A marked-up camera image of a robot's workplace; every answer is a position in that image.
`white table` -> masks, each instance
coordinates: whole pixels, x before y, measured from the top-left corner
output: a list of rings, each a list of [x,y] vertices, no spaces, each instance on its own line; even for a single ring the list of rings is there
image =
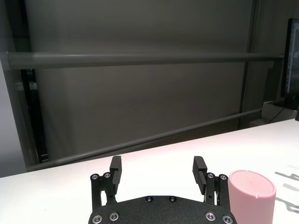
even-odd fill
[[[208,171],[216,175],[237,169],[257,171],[276,184],[278,198],[299,205],[299,181],[275,174],[299,175],[299,122],[295,120],[123,154],[116,200],[175,195],[202,201],[192,173],[195,155],[203,156]],[[89,177],[108,171],[111,159],[1,178],[0,223],[87,223],[92,212]],[[297,223],[297,212],[276,201],[273,223]]]

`monitor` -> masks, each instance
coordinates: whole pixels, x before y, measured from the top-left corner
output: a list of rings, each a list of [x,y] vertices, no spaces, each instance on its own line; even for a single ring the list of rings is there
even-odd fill
[[[297,109],[299,104],[299,20],[289,19],[286,42],[281,96],[284,107]]]

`gray pipe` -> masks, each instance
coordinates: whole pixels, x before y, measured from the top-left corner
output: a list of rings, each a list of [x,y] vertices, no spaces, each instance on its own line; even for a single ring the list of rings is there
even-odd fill
[[[132,146],[137,146],[137,145],[147,143],[147,142],[150,142],[150,141],[166,138],[166,137],[173,136],[173,135],[180,134],[180,133],[184,133],[184,132],[188,132],[188,131],[191,131],[191,130],[194,130],[194,129],[197,129],[197,128],[201,128],[201,127],[205,127],[205,126],[208,126],[208,125],[213,125],[213,124],[217,124],[217,123],[220,123],[220,122],[223,122],[223,121],[243,117],[243,116],[250,115],[250,114],[253,114],[253,113],[258,113],[261,110],[262,109],[260,108],[260,109],[256,109],[256,110],[252,110],[252,111],[248,111],[248,112],[244,112],[244,113],[239,113],[239,114],[231,115],[231,116],[216,119],[216,120],[211,120],[211,121],[208,121],[208,122],[204,122],[204,123],[200,123],[200,124],[196,124],[196,125],[192,125],[192,126],[188,126],[188,127],[183,127],[183,128],[180,128],[180,129],[169,131],[169,132],[164,132],[164,133],[161,133],[161,134],[155,134],[155,135],[145,137],[145,138],[142,138],[142,139],[128,141],[128,142],[117,144],[117,145],[114,145],[114,146],[108,146],[108,147],[104,147],[104,148],[101,148],[101,149],[96,149],[96,150],[93,150],[93,151],[89,151],[89,152],[86,152],[86,153],[81,153],[81,154],[76,154],[76,155],[64,157],[64,158],[61,158],[61,159],[58,159],[58,160],[49,161],[49,162],[45,162],[45,163],[42,163],[42,164],[38,164],[38,165],[28,167],[27,170],[28,171],[34,171],[34,170],[39,170],[39,169],[45,169],[45,168],[50,168],[50,167],[61,166],[61,165],[65,165],[65,164],[72,163],[72,162],[77,162],[77,161],[87,159],[87,158],[91,158],[91,157],[94,157],[94,156],[98,156],[98,155],[101,155],[101,154],[115,152],[115,151],[120,150],[120,149],[132,147]]]
[[[146,64],[224,63],[274,61],[283,55],[256,53],[176,54],[60,54],[8,52],[11,69],[53,69]]]

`metal rail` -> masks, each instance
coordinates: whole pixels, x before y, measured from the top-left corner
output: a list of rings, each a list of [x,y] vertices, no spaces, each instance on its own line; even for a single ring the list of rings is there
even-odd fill
[[[255,45],[257,31],[258,31],[257,24],[258,24],[258,19],[259,19],[259,15],[260,15],[260,8],[261,8],[261,1],[253,0],[252,7],[251,7],[249,29],[248,29],[246,53],[253,52],[253,47]],[[245,90],[246,90],[246,82],[247,82],[248,73],[249,73],[249,62],[245,62],[243,77],[242,77],[242,88],[241,88],[239,113],[243,112],[243,107],[244,107],[243,104],[244,104],[244,99],[245,99]],[[239,119],[238,129],[240,128],[240,125],[241,125],[241,119]]]
[[[11,69],[53,69],[146,64],[275,61],[283,55],[258,53],[60,54],[7,52]]]
[[[231,120],[231,119],[235,119],[235,118],[239,118],[239,117],[243,117],[243,116],[247,116],[250,114],[254,114],[254,113],[258,113],[260,112],[262,109],[256,109],[256,110],[252,110],[252,111],[248,111],[248,112],[244,112],[244,113],[239,113],[239,114],[235,114],[235,115],[231,115],[228,117],[224,117],[224,118],[220,118],[220,119],[216,119],[216,120],[211,120],[208,122],[204,122],[204,123],[200,123],[200,124],[196,124],[196,125],[192,125],[192,126],[188,126],[188,127],[183,127],[180,129],[176,129],[173,131],[168,131],[168,132],[164,132],[161,134],[155,134],[149,137],[145,137],[142,139],[137,139],[137,140],[133,140],[133,141],[128,141],[125,143],[121,143],[121,144],[117,144],[114,146],[108,146],[108,147],[104,147],[104,148],[100,148],[100,149],[96,149],[90,152],[86,152],[86,153],[81,153],[81,154],[77,154],[77,155],[72,155],[72,156],[68,156],[68,157],[64,157],[58,160],[53,160],[53,161],[49,161],[49,162],[45,162],[42,164],[37,164],[31,167],[28,167],[27,171],[35,171],[35,170],[40,170],[40,169],[45,169],[45,168],[51,168],[51,167],[56,167],[56,166],[61,166],[61,165],[66,165],[72,162],[77,162],[83,159],[88,159],[94,156],[98,156],[98,155],[102,155],[102,154],[106,154],[106,153],[110,153],[110,152],[115,152],[117,150],[121,150],[124,148],[128,148],[128,147],[133,147],[133,146],[137,146],[137,145],[141,145],[147,142],[151,142],[154,140],[159,140],[162,138],[166,138],[169,136],[173,136],[176,134],[180,134],[180,133],[184,133],[184,132],[188,132],[197,128],[201,128],[201,127],[205,127],[208,125],[213,125],[213,124],[217,124],[220,122],[224,122],[227,120]]]

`pink cylinder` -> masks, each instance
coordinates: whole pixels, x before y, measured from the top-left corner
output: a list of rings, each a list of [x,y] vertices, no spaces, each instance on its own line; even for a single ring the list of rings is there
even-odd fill
[[[275,185],[266,177],[237,170],[228,179],[230,209],[238,224],[272,224]]]

